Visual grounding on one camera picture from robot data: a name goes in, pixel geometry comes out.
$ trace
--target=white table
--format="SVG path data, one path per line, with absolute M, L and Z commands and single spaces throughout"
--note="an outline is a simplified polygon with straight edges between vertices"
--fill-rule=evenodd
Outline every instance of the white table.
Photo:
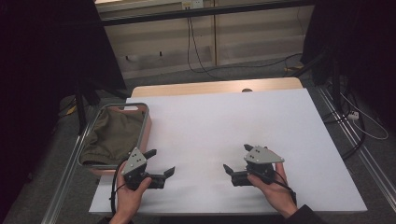
M 265 215 L 276 211 L 253 187 L 234 187 L 225 163 L 243 170 L 243 145 L 285 158 L 299 205 L 350 213 L 367 208 L 305 89 L 134 97 L 152 119 L 147 171 L 176 166 L 164 189 L 148 189 L 140 215 Z M 109 213 L 112 176 L 103 176 L 90 212 Z

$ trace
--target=dark background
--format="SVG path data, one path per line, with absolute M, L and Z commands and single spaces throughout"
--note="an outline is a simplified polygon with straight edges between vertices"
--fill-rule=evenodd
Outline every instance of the dark background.
M 323 50 L 332 58 L 313 68 L 316 84 L 332 75 L 331 60 L 340 64 L 340 75 L 378 113 L 384 125 L 396 130 L 396 9 L 391 1 L 318 0 L 304 42 L 303 63 Z
M 125 88 L 104 28 L 62 25 L 98 20 L 90 0 L 0 0 L 0 220 L 45 153 L 60 100 L 75 94 L 77 81 Z

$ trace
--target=wire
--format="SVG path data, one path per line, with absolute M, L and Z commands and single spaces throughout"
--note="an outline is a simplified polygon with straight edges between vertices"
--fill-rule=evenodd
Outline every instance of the wire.
M 117 175 L 119 174 L 119 169 L 122 166 L 122 164 L 125 161 L 128 161 L 129 157 L 125 157 L 120 161 L 120 163 L 117 165 L 116 171 L 114 172 L 113 175 L 113 183 L 111 184 L 111 196 L 110 196 L 110 206 L 111 206 L 111 212 L 113 213 L 113 216 L 116 215 L 116 193 L 121 188 L 122 186 L 119 186 L 116 190 L 116 180 L 117 180 Z
M 190 67 L 191 71 L 195 72 L 195 71 L 191 68 L 191 65 L 190 65 L 190 26 L 191 26 L 192 41 L 194 42 L 194 46 L 195 46 L 195 53 L 196 53 L 196 55 L 197 55 L 197 57 L 198 57 L 198 62 L 199 62 L 199 64 L 201 65 L 202 69 L 203 69 L 204 72 L 207 73 L 207 75 L 210 76 L 210 77 L 213 77 L 213 78 L 216 78 L 216 79 L 220 79 L 220 80 L 225 80 L 224 78 L 221 78 L 221 77 L 214 77 L 214 76 L 210 75 L 210 74 L 205 70 L 204 66 L 202 65 L 201 58 L 199 57 L 199 54 L 198 54 L 198 49 L 197 49 L 197 44 L 196 44 L 196 42 L 195 42 L 194 29 L 193 29 L 193 27 L 192 27 L 192 20 L 191 20 L 191 18 L 187 18 L 187 22 L 189 23 L 189 48 L 188 48 L 188 50 L 187 50 L 187 54 L 188 54 L 187 61 L 188 61 L 188 63 L 189 63 L 189 67 Z
M 282 59 L 282 61 L 285 62 L 285 75 L 283 77 L 286 77 L 288 75 L 288 72 L 289 72 L 288 59 L 291 58 L 291 57 L 297 56 L 297 55 L 302 55 L 302 53 L 292 54 L 292 55 Z
M 298 7 L 298 10 L 297 10 L 297 21 L 298 21 L 298 23 L 300 24 L 300 28 L 301 28 L 301 31 L 303 32 L 303 43 L 304 43 L 304 40 L 305 40 L 305 30 L 304 30 L 304 27 L 303 27 L 303 25 L 301 24 L 301 20 L 300 20 L 300 9 L 301 9 L 301 7 Z
M 293 190 L 288 186 L 288 184 L 287 184 L 287 182 L 285 181 L 285 179 L 284 179 L 277 171 L 275 171 L 275 172 L 282 178 L 282 180 L 283 180 L 285 183 L 281 183 L 281 182 L 279 182 L 279 181 L 277 181 L 277 180 L 275 180 L 275 179 L 273 179 L 273 178 L 270 178 L 270 177 L 268 177 L 268 176 L 266 176 L 266 175 L 262 175 L 260 172 L 257 172 L 257 171 L 252 170 L 252 169 L 249 169 L 249 170 L 247 170 L 247 171 L 248 171 L 248 172 L 251 172 L 253 175 L 256 175 L 256 176 L 259 177 L 259 178 L 267 179 L 267 180 L 271 181 L 272 183 L 276 183 L 276 184 L 278 184 L 279 186 L 281 186 L 281 187 L 283 187 L 283 188 L 285 188 L 285 189 L 287 189 L 287 190 L 289 190 L 289 191 L 293 191 Z
M 284 58 L 282 60 L 276 61 L 274 63 L 268 63 L 268 64 L 262 64 L 262 65 L 233 65 L 233 66 L 213 67 L 213 68 L 207 69 L 207 68 L 204 68 L 202 66 L 202 64 L 201 64 L 201 60 L 200 60 L 200 57 L 199 57 L 199 54 L 198 54 L 198 50 L 197 50 L 196 42 L 195 42 L 195 38 L 194 38 L 194 32 L 193 32 L 193 26 L 192 26 L 191 18 L 187 18 L 187 20 L 188 20 L 188 23 L 189 23 L 189 46 L 188 46 L 188 49 L 187 49 L 187 62 L 189 64 L 190 70 L 192 72 L 194 72 L 194 73 L 208 73 L 208 72 L 211 72 L 211 71 L 214 71 L 214 70 L 228 69 L 228 68 L 262 68 L 262 67 L 272 66 L 272 65 L 275 65 L 275 64 L 278 64 L 278 63 L 283 63 L 287 59 L 290 59 L 290 58 L 295 57 L 295 56 L 303 55 L 302 53 L 295 53 L 295 54 L 291 54 L 291 55 L 287 56 L 286 58 Z M 200 62 L 200 65 L 201 65 L 201 67 L 203 68 L 204 71 L 197 71 L 197 70 L 194 70 L 191 67 L 191 63 L 190 63 L 190 47 L 191 47 L 190 39 L 191 39 L 191 35 L 190 34 L 192 34 L 192 39 L 193 39 L 194 46 L 195 46 L 195 52 L 196 52 L 196 55 L 198 56 L 198 60 Z
M 353 100 L 354 100 L 354 102 L 355 102 L 356 107 L 358 107 L 358 102 L 356 101 L 355 95 L 352 94 L 352 93 L 351 93 L 351 95 L 352 95 L 352 98 L 353 98 Z M 363 122 L 362 116 L 359 117 L 359 121 L 361 122 L 361 128 L 362 128 L 363 130 L 365 130 L 364 122 Z M 351 156 L 353 156 L 353 155 L 359 150 L 359 148 L 363 145 L 363 142 L 364 142 L 365 139 L 366 139 L 366 134 L 365 134 L 365 133 L 362 133 L 361 140 L 359 141 L 359 143 L 356 144 L 352 149 L 350 149 L 349 151 L 347 151 L 346 153 L 344 153 L 343 155 L 341 155 L 341 158 L 343 159 L 343 161 L 346 161 L 346 160 L 349 159 Z
M 353 120 L 353 124 L 356 126 L 356 128 L 358 128 L 362 133 L 365 133 L 367 135 L 369 135 L 370 137 L 374 138 L 374 139 L 378 139 L 378 140 L 386 140 L 389 137 L 389 134 L 387 132 L 387 130 L 380 125 L 378 122 L 376 122 L 374 119 L 372 119 L 370 116 L 368 116 L 366 113 L 364 113 L 363 111 L 361 111 L 360 109 L 358 109 L 355 105 L 353 105 L 345 96 L 344 94 L 341 94 L 341 96 L 353 107 L 355 107 L 356 110 L 358 110 L 359 112 L 361 112 L 364 116 L 366 116 L 367 118 L 369 118 L 370 120 L 372 120 L 379 128 L 381 128 L 384 132 L 385 132 L 385 137 L 377 137 L 377 136 L 373 136 L 372 134 L 367 133 L 366 131 L 364 131 L 363 129 L 361 129 L 356 123 L 355 120 Z
M 347 118 L 347 115 L 345 115 L 345 114 L 343 113 L 343 117 L 341 117 L 340 119 L 335 119 L 335 120 L 331 120 L 331 121 L 323 121 L 323 123 L 324 123 L 324 124 L 337 123 L 337 122 L 340 122 L 340 121 L 345 120 L 346 118 Z
M 275 172 L 277 175 L 279 175 L 279 177 L 283 180 L 283 182 L 284 182 L 286 185 L 289 185 L 289 184 L 288 184 L 288 181 L 286 181 L 285 178 L 283 178 L 283 176 L 282 176 L 280 173 L 278 173 L 276 170 L 274 170 L 274 172 Z

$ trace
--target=white cable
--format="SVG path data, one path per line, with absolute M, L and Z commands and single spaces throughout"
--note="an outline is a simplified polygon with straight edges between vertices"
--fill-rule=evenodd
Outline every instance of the white cable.
M 361 113 L 362 113 L 363 115 L 365 115 L 367 118 L 369 118 L 370 120 L 372 120 L 378 127 L 380 127 L 382 130 L 384 130 L 386 136 L 385 136 L 385 137 L 376 137 L 376 136 L 373 136 L 373 135 L 371 135 L 371 134 L 365 132 L 364 130 L 362 130 L 362 129 L 355 123 L 355 120 L 353 120 L 353 124 L 356 126 L 356 128 L 358 128 L 361 132 L 363 132 L 363 133 L 369 135 L 370 137 L 372 137 L 372 138 L 374 138 L 374 139 L 378 139 L 378 140 L 385 140 L 385 139 L 388 139 L 389 134 L 388 134 L 387 130 L 386 130 L 384 127 L 382 127 L 378 122 L 376 122 L 376 121 L 375 121 L 374 119 L 372 119 L 370 116 L 368 116 L 368 115 L 365 114 L 363 111 L 361 111 L 360 109 L 358 109 L 355 105 L 353 105 L 353 104 L 344 96 L 343 93 L 341 93 L 341 96 L 342 96 L 350 105 L 352 105 L 353 107 L 355 107 L 355 109 L 357 109 L 359 112 L 361 112 Z

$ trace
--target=metal rail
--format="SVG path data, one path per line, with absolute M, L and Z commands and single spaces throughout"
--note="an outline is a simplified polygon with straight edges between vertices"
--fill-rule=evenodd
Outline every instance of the metal rail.
M 338 114 L 338 112 L 335 110 L 334 105 L 332 104 L 332 95 L 327 90 L 324 91 L 320 89 L 319 91 L 327 107 L 329 107 L 331 111 L 335 111 L 334 117 L 336 119 L 340 119 L 341 116 Z M 349 121 L 341 121 L 339 122 L 339 125 L 352 146 L 355 146 L 361 140 Z M 394 184 L 389 180 L 388 176 L 378 165 L 378 163 L 365 145 L 361 146 L 361 149 L 358 153 L 364 166 L 367 168 L 373 180 L 381 189 L 382 193 L 387 199 L 389 205 L 396 213 L 396 188 Z
M 66 197 L 67 191 L 69 190 L 69 186 L 73 178 L 73 174 L 78 164 L 78 155 L 82 150 L 82 142 L 84 140 L 84 136 L 86 136 L 87 131 L 92 126 L 93 124 L 92 116 L 97 113 L 98 108 L 99 108 L 98 106 L 96 107 L 90 106 L 88 109 L 87 116 L 90 122 L 88 123 L 84 132 L 78 137 L 76 141 L 70 159 L 67 162 L 66 167 L 64 168 L 64 173 L 62 174 L 58 187 L 56 188 L 55 193 L 53 194 L 52 199 L 47 208 L 47 212 L 44 215 L 43 220 L 41 221 L 42 224 L 55 223 L 59 213 L 61 212 L 61 208 L 64 203 L 64 198 Z
M 261 11 L 261 10 L 286 8 L 286 7 L 305 7 L 305 6 L 313 6 L 315 3 L 316 3 L 315 0 L 288 0 L 288 1 L 274 1 L 274 2 L 257 3 L 257 4 L 228 6 L 228 7 L 206 7 L 206 8 L 196 8 L 190 10 L 154 13 L 148 15 L 106 18 L 106 19 L 102 19 L 101 21 L 71 22 L 71 23 L 61 24 L 60 26 L 69 27 L 69 28 L 113 26 L 113 25 L 129 24 L 129 23 L 146 22 L 146 21 L 166 21 L 166 20 L 174 20 L 181 18 L 212 16 L 212 15 L 249 12 L 249 11 Z

